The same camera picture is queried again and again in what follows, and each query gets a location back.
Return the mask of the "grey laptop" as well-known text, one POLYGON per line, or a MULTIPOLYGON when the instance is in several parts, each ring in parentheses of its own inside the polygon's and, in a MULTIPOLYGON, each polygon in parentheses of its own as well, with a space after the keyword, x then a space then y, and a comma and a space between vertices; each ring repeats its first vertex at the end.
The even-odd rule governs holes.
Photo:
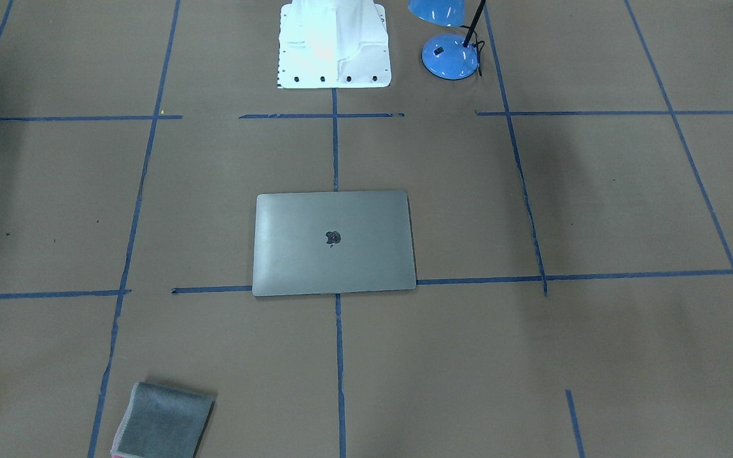
POLYGON ((406 291, 417 284, 406 191, 256 198, 252 293, 257 298, 406 291))

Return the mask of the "blue desk lamp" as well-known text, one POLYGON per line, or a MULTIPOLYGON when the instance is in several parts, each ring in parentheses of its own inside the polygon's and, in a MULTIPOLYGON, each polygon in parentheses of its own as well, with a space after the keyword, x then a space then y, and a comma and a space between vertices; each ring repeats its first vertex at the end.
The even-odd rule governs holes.
MULTIPOLYGON (((486 1, 480 1, 465 27, 465 35, 439 34, 426 41, 421 48, 420 60, 425 69, 442 80, 465 80, 474 74, 481 75, 480 39, 476 28, 486 1)), ((409 1, 407 8, 411 14, 431 24, 446 28, 464 28, 466 17, 465 1, 409 1)))

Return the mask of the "grey pink folded cloth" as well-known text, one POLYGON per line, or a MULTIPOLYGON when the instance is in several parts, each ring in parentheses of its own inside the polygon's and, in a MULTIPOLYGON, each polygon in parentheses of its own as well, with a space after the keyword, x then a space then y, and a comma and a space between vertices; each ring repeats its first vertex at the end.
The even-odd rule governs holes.
POLYGON ((195 457, 216 398, 138 382, 111 444, 111 457, 195 457))

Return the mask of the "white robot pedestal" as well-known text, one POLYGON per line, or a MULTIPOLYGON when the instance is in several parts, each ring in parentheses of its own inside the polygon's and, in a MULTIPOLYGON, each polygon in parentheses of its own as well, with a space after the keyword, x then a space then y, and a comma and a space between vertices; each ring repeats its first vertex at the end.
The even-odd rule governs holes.
POLYGON ((279 12, 277 87, 384 88, 392 81, 385 8, 373 1, 291 1, 279 12))

